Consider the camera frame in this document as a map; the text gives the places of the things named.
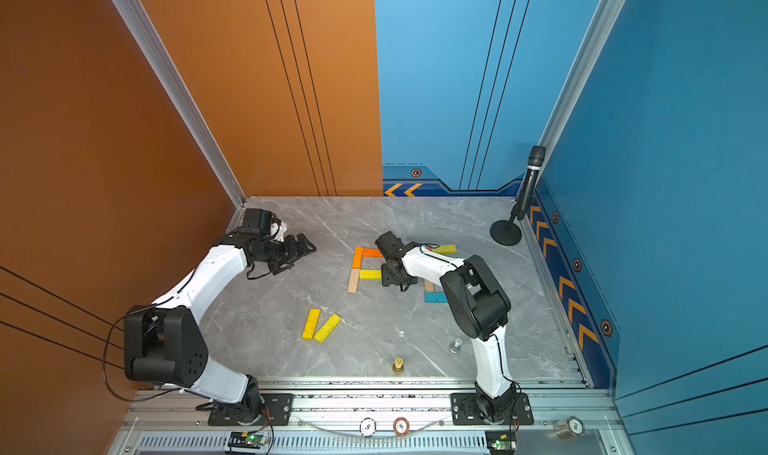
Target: blue wooden block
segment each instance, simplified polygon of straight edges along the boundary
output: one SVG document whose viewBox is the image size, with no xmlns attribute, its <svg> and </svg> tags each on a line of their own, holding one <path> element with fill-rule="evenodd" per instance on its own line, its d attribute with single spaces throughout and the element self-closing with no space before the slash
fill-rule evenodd
<svg viewBox="0 0 768 455">
<path fill-rule="evenodd" d="M 424 301 L 427 303 L 447 304 L 448 299 L 446 294 L 441 291 L 426 291 L 424 292 Z"/>
</svg>

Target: brass fitting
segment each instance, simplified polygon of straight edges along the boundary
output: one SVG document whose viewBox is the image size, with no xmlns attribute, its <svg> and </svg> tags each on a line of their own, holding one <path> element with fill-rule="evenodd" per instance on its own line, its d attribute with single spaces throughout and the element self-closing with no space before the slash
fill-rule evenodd
<svg viewBox="0 0 768 455">
<path fill-rule="evenodd" d="M 392 371 L 395 372 L 395 375 L 399 375 L 405 369 L 406 367 L 402 364 L 402 359 L 400 357 L 396 358 L 395 364 L 392 365 Z"/>
</svg>

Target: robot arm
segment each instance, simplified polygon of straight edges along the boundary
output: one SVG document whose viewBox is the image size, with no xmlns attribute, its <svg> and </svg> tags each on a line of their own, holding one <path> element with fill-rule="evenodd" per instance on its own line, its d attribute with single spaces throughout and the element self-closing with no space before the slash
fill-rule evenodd
<svg viewBox="0 0 768 455">
<path fill-rule="evenodd" d="M 303 235 L 285 235 L 272 212 L 247 209 L 244 223 L 224 234 L 203 261 L 152 305 L 132 307 L 124 319 L 125 375 L 133 381 L 170 383 L 213 400 L 242 424 L 261 413 L 256 380 L 215 361 L 198 325 L 224 287 L 248 266 L 266 262 L 264 275 L 293 267 L 316 251 Z"/>
<path fill-rule="evenodd" d="M 442 287 L 456 324 L 472 339 L 481 414 L 491 423 L 508 418 L 516 396 L 504 344 L 512 304 L 488 264 L 476 255 L 450 258 L 430 252 L 424 244 L 403 245 L 391 231 L 376 240 L 376 247 L 386 261 L 384 286 L 398 284 L 405 291 L 422 277 Z"/>
</svg>

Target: orange wall panel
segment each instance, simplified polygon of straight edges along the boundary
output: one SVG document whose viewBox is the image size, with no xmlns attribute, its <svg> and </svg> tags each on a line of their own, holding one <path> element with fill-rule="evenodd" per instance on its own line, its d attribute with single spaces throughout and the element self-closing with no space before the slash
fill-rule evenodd
<svg viewBox="0 0 768 455">
<path fill-rule="evenodd" d="M 0 32 L 0 265 L 114 321 L 186 275 L 234 207 L 111 0 L 0 0 Z M 0 452 L 103 453 L 128 409 L 93 358 L 109 324 L 6 271 L 0 293 Z"/>
<path fill-rule="evenodd" d="M 373 0 L 141 0 L 247 196 L 380 195 Z"/>
</svg>

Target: gray marble tabletop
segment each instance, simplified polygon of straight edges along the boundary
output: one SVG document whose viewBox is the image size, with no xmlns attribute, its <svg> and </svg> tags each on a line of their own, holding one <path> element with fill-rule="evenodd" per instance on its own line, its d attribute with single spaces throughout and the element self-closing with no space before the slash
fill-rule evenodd
<svg viewBox="0 0 768 455">
<path fill-rule="evenodd" d="M 513 377 L 580 379 L 525 242 L 504 247 L 488 234 L 511 205 L 502 197 L 252 197 L 246 207 L 274 212 L 317 252 L 276 276 L 235 277 L 201 322 L 210 354 L 256 377 L 391 377 L 402 357 L 403 376 L 474 378 L 472 344 L 448 304 L 425 302 L 422 281 L 400 292 L 361 280 L 356 294 L 346 292 L 355 248 L 374 248 L 392 230 L 405 243 L 456 244 L 454 256 L 485 259 L 512 301 L 506 345 Z M 362 268 L 381 263 L 364 258 Z M 342 318 L 322 345 L 301 338 L 311 308 L 322 310 L 318 327 L 334 313 Z M 453 354 L 448 345 L 457 337 L 464 343 Z"/>
</svg>

